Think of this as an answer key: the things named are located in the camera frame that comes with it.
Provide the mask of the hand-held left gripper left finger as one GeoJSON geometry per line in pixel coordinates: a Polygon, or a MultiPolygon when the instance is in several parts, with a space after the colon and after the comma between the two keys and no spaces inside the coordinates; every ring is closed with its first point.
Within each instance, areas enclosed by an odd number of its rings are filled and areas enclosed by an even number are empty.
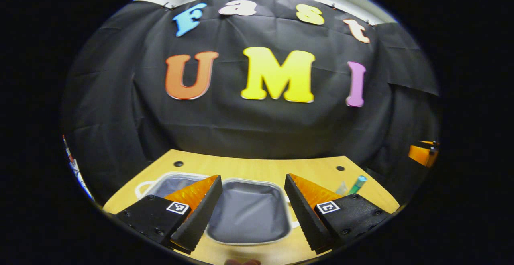
{"type": "Polygon", "coordinates": [[[191,254],[222,192],[221,176],[213,175],[163,198],[149,194],[114,215],[154,243],[191,254]]]}

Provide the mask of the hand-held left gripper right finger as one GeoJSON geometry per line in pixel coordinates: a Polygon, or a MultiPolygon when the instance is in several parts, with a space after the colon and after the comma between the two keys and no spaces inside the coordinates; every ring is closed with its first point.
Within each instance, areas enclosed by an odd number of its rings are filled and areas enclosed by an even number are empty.
{"type": "Polygon", "coordinates": [[[292,173],[286,175],[284,188],[316,254],[352,245],[391,215],[360,194],[341,197],[292,173]]]}

